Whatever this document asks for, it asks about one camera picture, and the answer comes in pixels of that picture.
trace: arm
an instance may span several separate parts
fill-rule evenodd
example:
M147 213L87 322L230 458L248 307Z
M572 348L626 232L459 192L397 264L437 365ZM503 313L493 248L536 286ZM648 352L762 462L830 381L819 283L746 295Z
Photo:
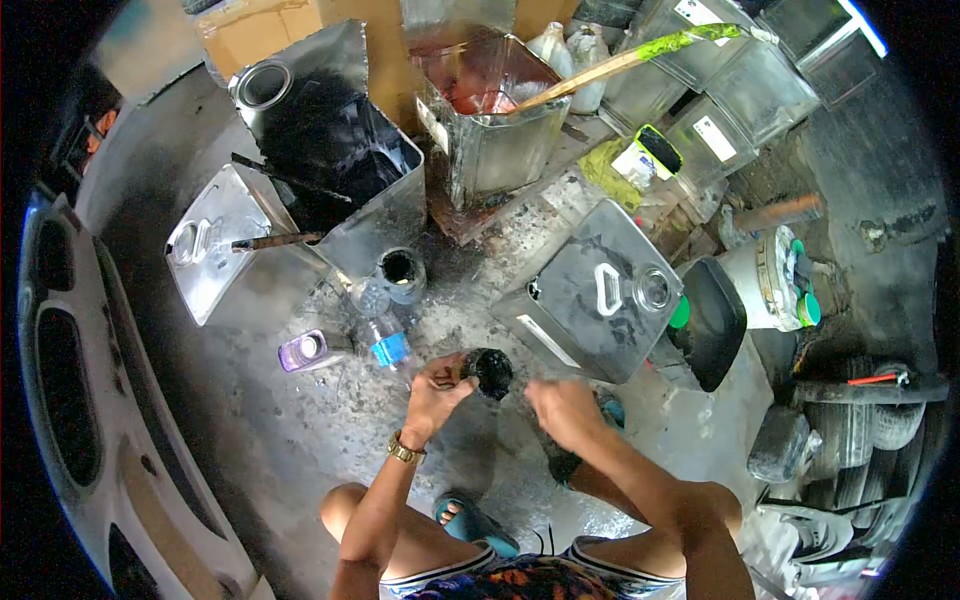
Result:
M753 597L730 534L732 523L703 493L703 484L680 481L610 435L586 384L532 381L526 395L544 431L610 477L652 527L677 539L686 559L688 597Z
M450 367L462 359L462 354L438 358L414 378L407 419L400 430L403 446L423 450L457 404L476 388L476 377L470 377L444 389L453 383ZM330 598L379 597L377 586L394 553L397 517L406 505L415 470L394 456L387 457L344 530Z

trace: white bucket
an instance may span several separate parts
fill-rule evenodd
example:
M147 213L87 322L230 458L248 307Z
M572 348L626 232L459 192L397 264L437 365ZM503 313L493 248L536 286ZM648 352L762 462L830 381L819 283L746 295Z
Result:
M793 331L804 326L797 317L793 239L793 231L780 226L717 256L747 310L748 329Z

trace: purple bottle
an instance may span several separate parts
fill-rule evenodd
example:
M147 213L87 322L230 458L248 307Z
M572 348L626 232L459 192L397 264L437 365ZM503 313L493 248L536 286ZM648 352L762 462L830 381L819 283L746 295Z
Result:
M284 371L311 371L352 356L353 342L346 335L313 329L286 342L277 355Z

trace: white plastic jug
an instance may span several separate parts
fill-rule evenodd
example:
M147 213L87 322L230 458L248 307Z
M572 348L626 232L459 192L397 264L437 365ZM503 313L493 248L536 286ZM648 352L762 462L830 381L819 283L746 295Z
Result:
M527 48L553 67L564 79L573 77L573 58L564 45L564 26L551 22L543 33L527 42Z
M574 73L579 73L592 67L597 62L610 57L610 50L603 40L601 28L596 23L581 25L570 39L566 41L566 49L573 58ZM573 94L570 101L570 112L577 114L591 114L600 108L603 92L607 89L607 80L594 82L579 89Z

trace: hand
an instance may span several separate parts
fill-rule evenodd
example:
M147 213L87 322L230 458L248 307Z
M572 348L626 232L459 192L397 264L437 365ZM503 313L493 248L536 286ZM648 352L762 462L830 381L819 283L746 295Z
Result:
M407 421L400 432L400 443L405 447L422 450L427 440L444 426L457 404L479 385L476 377L467 377L459 383L454 381L451 368L463 360L462 352L442 356L430 361L414 377Z
M607 434L593 391L583 381L533 379L523 395L537 412L543 431L571 452L579 454L584 444L593 444Z

